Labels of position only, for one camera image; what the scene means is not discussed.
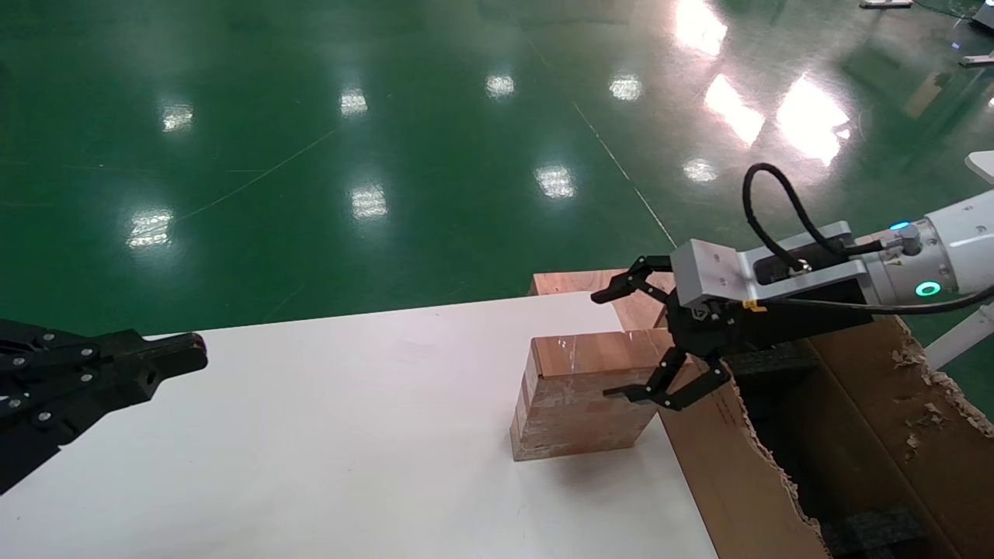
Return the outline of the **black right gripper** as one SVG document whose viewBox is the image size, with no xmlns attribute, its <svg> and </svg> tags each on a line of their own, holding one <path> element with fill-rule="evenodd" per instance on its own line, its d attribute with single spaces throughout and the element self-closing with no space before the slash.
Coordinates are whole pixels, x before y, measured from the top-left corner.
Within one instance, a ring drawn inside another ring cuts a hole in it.
<svg viewBox="0 0 994 559">
<path fill-rule="evenodd" d="M 730 300 L 707 302 L 699 309 L 680 304 L 688 283 L 676 283 L 675 289 L 668 293 L 648 280 L 653 273 L 671 272 L 673 265 L 668 255 L 646 255 L 636 258 L 624 272 L 611 276 L 606 287 L 590 294 L 594 304 L 607 304 L 636 291 L 645 293 L 666 307 L 667 325 L 675 343 L 664 353 L 645 383 L 607 389 L 604 397 L 625 398 L 631 403 L 651 402 L 664 409 L 682 411 L 731 381 L 732 373 L 718 355 L 766 350 L 874 321 L 873 314 L 860 309 L 810 307 L 794 302 L 822 300 L 865 304 L 855 280 L 796 293 L 774 302 L 760 301 L 757 309 L 748 309 L 741 302 Z M 688 354 L 706 357 L 707 371 L 672 391 L 671 385 L 686 365 Z"/>
</svg>

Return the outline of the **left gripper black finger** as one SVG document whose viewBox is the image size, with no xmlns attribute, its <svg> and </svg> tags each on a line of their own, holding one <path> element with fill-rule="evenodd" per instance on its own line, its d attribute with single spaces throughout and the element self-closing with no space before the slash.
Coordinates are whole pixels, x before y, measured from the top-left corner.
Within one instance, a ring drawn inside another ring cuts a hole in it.
<svg viewBox="0 0 994 559">
<path fill-rule="evenodd" d="M 82 336 L 17 321 L 1 321 L 2 379 L 40 381 L 105 365 L 154 366 L 165 377 L 202 370 L 208 365 L 206 343 L 199 334 L 143 339 L 133 329 Z"/>
<path fill-rule="evenodd" d="M 146 366 L 125 373 L 70 375 L 74 389 L 47 401 L 26 395 L 2 402 L 1 491 L 25 481 L 65 446 L 77 441 L 107 415 L 150 402 L 166 380 L 205 369 L 205 365 Z M 17 400 L 20 404 L 12 407 Z"/>
</svg>

